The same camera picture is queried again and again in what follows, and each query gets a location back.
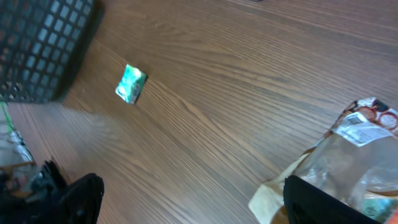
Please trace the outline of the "teal wet wipes pack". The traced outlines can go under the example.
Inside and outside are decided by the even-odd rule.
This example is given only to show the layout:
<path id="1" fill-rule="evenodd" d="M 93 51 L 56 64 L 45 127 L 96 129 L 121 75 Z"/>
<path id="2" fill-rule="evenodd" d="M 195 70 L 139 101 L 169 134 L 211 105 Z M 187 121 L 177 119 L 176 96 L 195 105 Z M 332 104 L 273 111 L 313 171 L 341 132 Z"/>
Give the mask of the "teal wet wipes pack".
<path id="1" fill-rule="evenodd" d="M 392 198 L 367 198 L 363 200 L 362 213 L 379 223 L 389 223 L 397 211 L 397 200 Z"/>

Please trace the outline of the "beige brown snack bag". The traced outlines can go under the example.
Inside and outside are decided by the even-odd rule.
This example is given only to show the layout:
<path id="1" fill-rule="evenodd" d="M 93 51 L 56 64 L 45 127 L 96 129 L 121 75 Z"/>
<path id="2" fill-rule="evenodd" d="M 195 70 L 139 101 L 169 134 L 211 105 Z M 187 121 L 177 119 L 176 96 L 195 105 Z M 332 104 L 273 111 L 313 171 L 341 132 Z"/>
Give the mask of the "beige brown snack bag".
<path id="1" fill-rule="evenodd" d="M 283 191 L 291 175 L 360 213 L 364 199 L 397 200 L 397 111 L 377 98 L 352 102 L 316 144 L 260 185 L 248 204 L 258 222 L 289 223 Z"/>

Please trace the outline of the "green tissue pack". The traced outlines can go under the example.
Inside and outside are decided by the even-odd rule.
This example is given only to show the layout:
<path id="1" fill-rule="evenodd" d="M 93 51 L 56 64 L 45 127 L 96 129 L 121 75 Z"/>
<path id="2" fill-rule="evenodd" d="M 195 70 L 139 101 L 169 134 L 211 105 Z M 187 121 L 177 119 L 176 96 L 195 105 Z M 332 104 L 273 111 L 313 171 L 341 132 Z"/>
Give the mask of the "green tissue pack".
<path id="1" fill-rule="evenodd" d="M 147 75 L 136 67 L 126 65 L 115 93 L 126 103 L 135 104 L 146 82 Z"/>

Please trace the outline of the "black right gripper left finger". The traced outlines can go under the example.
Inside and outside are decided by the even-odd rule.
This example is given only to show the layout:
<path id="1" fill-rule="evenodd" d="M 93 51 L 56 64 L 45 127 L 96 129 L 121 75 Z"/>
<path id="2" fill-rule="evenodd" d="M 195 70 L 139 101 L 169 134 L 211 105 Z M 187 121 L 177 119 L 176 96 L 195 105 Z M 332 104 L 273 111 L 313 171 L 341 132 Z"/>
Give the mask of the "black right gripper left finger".
<path id="1" fill-rule="evenodd" d="M 27 203 L 1 196 L 1 224 L 96 224 L 104 196 L 104 182 L 85 175 L 53 196 Z"/>

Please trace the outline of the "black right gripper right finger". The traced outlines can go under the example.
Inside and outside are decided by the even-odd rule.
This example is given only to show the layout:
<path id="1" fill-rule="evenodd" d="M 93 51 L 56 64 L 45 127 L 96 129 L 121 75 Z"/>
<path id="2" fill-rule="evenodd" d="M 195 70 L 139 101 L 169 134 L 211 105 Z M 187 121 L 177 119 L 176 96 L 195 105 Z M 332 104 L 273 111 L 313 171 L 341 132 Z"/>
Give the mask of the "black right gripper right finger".
<path id="1" fill-rule="evenodd" d="M 290 224 L 379 224 L 296 175 L 285 179 L 283 196 Z"/>

